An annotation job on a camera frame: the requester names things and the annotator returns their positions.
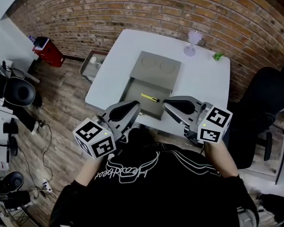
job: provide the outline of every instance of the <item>red cabinet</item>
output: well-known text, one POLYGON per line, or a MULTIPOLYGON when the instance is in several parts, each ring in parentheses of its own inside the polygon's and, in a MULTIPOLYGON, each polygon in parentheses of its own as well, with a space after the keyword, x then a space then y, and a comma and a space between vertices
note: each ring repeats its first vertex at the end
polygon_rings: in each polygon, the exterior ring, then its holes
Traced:
POLYGON ((54 46, 51 40, 46 43, 42 50, 38 50, 37 47, 34 47, 33 51, 51 66, 61 67, 65 60, 64 55, 54 46))

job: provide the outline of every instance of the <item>yellow object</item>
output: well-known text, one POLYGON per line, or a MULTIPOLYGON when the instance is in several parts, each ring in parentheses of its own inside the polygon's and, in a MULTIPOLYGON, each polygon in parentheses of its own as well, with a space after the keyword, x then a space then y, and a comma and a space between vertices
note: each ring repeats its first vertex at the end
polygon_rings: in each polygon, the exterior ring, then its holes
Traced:
POLYGON ((149 99, 149 100, 151 100, 151 101, 154 101, 154 102, 159 102, 159 99, 157 99, 157 98, 155 98, 155 97, 152 97, 152 96, 148 96, 148 95, 146 95, 146 94, 144 94, 144 93, 141 93, 141 96, 142 97, 145 97, 145 98, 147 98, 147 99, 149 99))

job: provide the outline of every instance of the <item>brick wall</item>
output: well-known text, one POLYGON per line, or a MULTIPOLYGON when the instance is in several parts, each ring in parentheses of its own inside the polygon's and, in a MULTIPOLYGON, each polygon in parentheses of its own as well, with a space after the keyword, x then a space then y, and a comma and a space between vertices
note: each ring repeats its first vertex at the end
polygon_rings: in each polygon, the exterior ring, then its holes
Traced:
POLYGON ((17 0, 8 15, 28 36, 47 36, 62 53, 108 52, 125 28, 187 40, 231 60, 231 100, 262 67, 284 65, 284 6, 278 0, 17 0))

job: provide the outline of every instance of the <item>small potted plant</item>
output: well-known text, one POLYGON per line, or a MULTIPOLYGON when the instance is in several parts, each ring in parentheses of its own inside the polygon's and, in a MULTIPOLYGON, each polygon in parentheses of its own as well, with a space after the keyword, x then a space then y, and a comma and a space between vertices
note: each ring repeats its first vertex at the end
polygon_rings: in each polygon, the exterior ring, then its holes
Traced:
POLYGON ((223 56, 224 56, 223 53, 215 53, 215 54, 213 55, 213 58, 214 58, 215 61, 219 61, 219 60, 222 59, 223 56))

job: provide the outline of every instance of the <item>white table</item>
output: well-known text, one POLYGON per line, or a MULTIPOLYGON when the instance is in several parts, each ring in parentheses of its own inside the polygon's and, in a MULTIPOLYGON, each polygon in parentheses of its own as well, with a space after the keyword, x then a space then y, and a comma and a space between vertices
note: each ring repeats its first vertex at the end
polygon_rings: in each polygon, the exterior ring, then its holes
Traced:
MULTIPOLYGON (((140 52, 146 51, 182 62, 170 96, 192 96, 201 102, 226 108, 230 60, 223 57, 217 62, 212 58, 214 52, 199 46, 195 46, 195 56, 188 57, 183 52, 188 45, 187 42, 158 34, 123 30, 102 64, 85 101, 103 110, 118 103, 140 52)), ((161 120, 139 115, 136 122, 184 136, 184 126, 174 121, 166 112, 161 120)))

